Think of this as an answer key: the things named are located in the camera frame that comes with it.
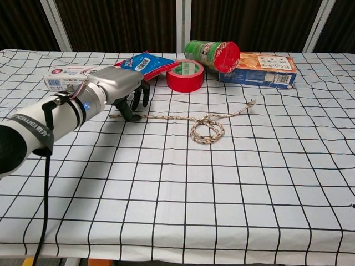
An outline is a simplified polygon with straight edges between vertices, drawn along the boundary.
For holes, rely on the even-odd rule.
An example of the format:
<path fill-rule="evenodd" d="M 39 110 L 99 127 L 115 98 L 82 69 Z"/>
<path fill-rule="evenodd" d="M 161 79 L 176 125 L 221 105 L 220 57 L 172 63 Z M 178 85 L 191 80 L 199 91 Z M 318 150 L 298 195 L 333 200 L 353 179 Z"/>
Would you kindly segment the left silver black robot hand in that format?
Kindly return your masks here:
<path fill-rule="evenodd" d="M 150 85 L 140 72 L 109 66 L 87 76 L 85 88 L 93 90 L 105 105 L 115 106 L 127 122 L 137 122 L 140 115 L 133 112 L 142 100 L 143 107 L 149 102 Z"/>

